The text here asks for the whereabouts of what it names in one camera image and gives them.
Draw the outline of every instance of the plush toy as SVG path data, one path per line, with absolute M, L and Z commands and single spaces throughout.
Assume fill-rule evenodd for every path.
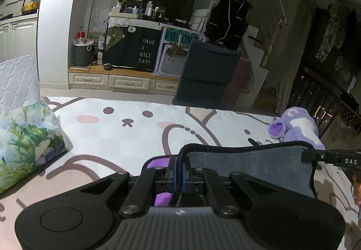
M 305 141 L 315 149 L 326 150 L 318 138 L 318 129 L 307 110 L 301 107 L 287 109 L 281 118 L 268 125 L 267 132 L 273 139 L 282 142 Z

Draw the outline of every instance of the metal screw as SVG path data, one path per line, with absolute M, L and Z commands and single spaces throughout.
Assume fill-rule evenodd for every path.
M 238 213 L 238 208 L 234 205 L 226 205 L 221 208 L 221 212 L 226 215 L 233 215 Z
M 135 214 L 139 211 L 139 207 L 131 204 L 123 206 L 121 210 L 124 214 Z

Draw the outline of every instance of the purple ear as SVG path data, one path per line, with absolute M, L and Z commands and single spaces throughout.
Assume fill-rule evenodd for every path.
M 267 132 L 271 138 L 279 139 L 286 132 L 286 124 L 281 119 L 275 119 L 268 125 Z

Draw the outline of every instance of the human hand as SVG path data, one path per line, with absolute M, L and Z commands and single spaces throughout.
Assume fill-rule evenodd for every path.
M 357 179 L 357 176 L 353 174 L 353 196 L 355 197 L 355 204 L 357 206 L 361 205 L 361 182 Z

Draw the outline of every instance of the bed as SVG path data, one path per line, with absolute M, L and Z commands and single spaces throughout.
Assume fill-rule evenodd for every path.
M 0 250 L 21 250 L 15 219 L 42 199 L 114 172 L 139 175 L 149 158 L 178 154 L 188 143 L 240 147 L 277 142 L 266 129 L 274 117 L 266 115 L 93 98 L 43 99 L 60 121 L 69 152 L 0 196 Z M 358 208 L 345 174 L 331 165 L 320 167 L 315 188 L 319 199 L 345 217 L 346 234 L 339 249 L 358 247 Z

